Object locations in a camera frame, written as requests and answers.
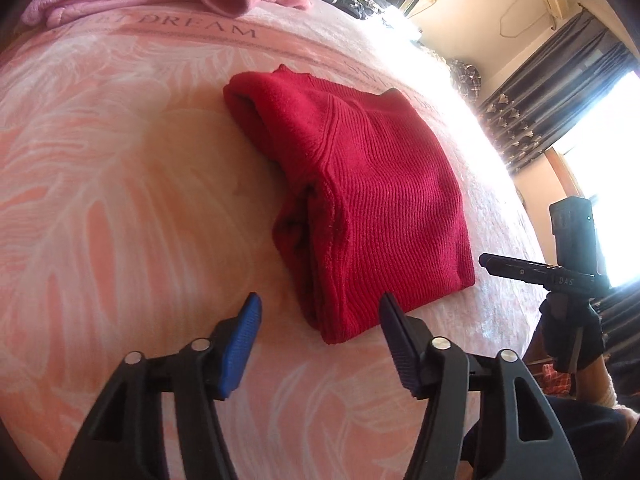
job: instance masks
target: red sweater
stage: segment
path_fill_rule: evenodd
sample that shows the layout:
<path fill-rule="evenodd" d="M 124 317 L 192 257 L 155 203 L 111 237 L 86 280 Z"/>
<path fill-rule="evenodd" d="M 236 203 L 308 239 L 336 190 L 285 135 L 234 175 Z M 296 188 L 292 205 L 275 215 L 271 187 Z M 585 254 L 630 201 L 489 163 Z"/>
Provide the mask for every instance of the red sweater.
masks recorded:
<path fill-rule="evenodd" d="M 226 105 L 289 193 L 273 239 L 327 343 L 474 284 L 462 196 L 437 138 L 396 89 L 368 94 L 281 65 L 237 74 Z"/>

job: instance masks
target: plaid cloth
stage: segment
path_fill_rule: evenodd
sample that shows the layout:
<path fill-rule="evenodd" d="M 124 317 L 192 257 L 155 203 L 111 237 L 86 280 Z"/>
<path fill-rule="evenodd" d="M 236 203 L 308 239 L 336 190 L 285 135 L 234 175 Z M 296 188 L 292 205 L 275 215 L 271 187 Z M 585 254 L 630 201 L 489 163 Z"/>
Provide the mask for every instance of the plaid cloth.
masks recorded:
<path fill-rule="evenodd" d="M 447 59 L 451 70 L 451 84 L 468 104 L 473 104 L 480 95 L 482 78 L 478 69 L 457 59 Z"/>
<path fill-rule="evenodd" d="M 553 365 L 543 365 L 540 387 L 546 395 L 567 396 L 571 391 L 571 374 L 556 372 Z"/>

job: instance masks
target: blue gripper pad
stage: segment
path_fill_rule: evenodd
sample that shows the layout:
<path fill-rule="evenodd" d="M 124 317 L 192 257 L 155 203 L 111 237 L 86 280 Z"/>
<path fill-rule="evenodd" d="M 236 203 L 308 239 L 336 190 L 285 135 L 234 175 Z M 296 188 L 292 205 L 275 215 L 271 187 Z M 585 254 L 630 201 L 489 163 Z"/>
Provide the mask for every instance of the blue gripper pad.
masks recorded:
<path fill-rule="evenodd" d="M 226 321 L 234 322 L 235 328 L 231 334 L 227 335 L 228 338 L 225 337 L 226 345 L 222 349 L 218 393 L 223 399 L 228 398 L 231 392 L 240 385 L 251 348 L 254 346 L 255 338 L 258 335 L 258 329 L 262 321 L 262 301 L 260 296 L 254 292 L 249 294 L 238 316 Z"/>
<path fill-rule="evenodd" d="M 400 382 L 416 397 L 421 388 L 420 363 L 431 333 L 422 320 L 405 316 L 389 292 L 380 298 L 379 312 L 382 332 Z"/>

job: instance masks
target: metal screw head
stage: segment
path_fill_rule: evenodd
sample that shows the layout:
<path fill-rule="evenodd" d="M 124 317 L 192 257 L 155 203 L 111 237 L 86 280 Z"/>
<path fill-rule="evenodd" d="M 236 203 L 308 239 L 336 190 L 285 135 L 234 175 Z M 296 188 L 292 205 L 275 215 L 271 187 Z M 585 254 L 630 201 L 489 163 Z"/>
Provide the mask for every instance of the metal screw head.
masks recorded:
<path fill-rule="evenodd" d="M 446 337 L 434 337 L 431 344 L 434 348 L 438 350 L 446 350 L 451 348 L 451 341 L 449 341 Z"/>
<path fill-rule="evenodd" d="M 513 350 L 503 350 L 500 352 L 500 357 L 503 358 L 508 363 L 514 363 L 518 360 L 518 354 Z"/>
<path fill-rule="evenodd" d="M 135 365 L 142 361 L 142 354 L 140 352 L 129 352 L 124 357 L 124 362 L 128 365 Z"/>
<path fill-rule="evenodd" d="M 196 339 L 191 343 L 191 349 L 196 352 L 204 352 L 207 348 L 211 346 L 211 341 L 208 339 L 201 337 L 200 339 Z"/>

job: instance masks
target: electrical cord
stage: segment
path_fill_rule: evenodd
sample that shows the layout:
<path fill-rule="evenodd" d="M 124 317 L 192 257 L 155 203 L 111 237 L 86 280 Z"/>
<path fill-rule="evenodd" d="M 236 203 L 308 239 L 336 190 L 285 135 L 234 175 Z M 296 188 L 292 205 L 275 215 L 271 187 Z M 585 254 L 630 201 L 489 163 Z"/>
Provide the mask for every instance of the electrical cord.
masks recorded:
<path fill-rule="evenodd" d="M 539 22 L 542 18 L 544 18 L 545 16 L 550 16 L 549 12 L 546 11 L 544 14 L 542 14 L 540 17 L 538 17 L 537 19 L 535 19 L 533 22 L 531 22 L 531 24 L 527 25 L 527 27 L 523 28 L 518 34 L 515 34 L 514 36 L 509 36 L 507 34 L 503 34 L 502 33 L 502 20 L 505 18 L 505 16 L 509 13 L 509 11 L 511 9 L 513 9 L 513 6 L 515 4 L 517 4 L 520 0 L 514 0 L 513 3 L 507 7 L 507 10 L 504 11 L 504 13 L 502 14 L 502 16 L 500 16 L 500 31 L 498 32 L 503 38 L 508 38 L 509 40 L 514 40 L 515 38 L 519 37 L 520 35 L 524 34 L 525 32 L 527 32 L 531 27 L 533 27 L 537 22 Z M 554 26 L 553 29 L 555 30 L 555 26 L 556 26 L 556 20 L 554 20 Z"/>

